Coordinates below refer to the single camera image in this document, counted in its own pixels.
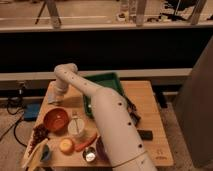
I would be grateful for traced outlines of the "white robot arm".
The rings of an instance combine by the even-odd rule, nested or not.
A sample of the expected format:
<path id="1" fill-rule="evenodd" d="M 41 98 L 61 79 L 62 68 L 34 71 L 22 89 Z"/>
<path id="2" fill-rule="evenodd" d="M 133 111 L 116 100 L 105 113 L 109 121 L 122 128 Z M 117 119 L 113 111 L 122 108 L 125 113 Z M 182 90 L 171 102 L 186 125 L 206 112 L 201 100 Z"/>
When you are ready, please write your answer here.
<path id="1" fill-rule="evenodd" d="M 126 100 L 114 89 L 77 74 L 74 63 L 54 68 L 54 91 L 62 96 L 72 85 L 91 99 L 92 114 L 113 171 L 157 171 L 127 111 Z"/>

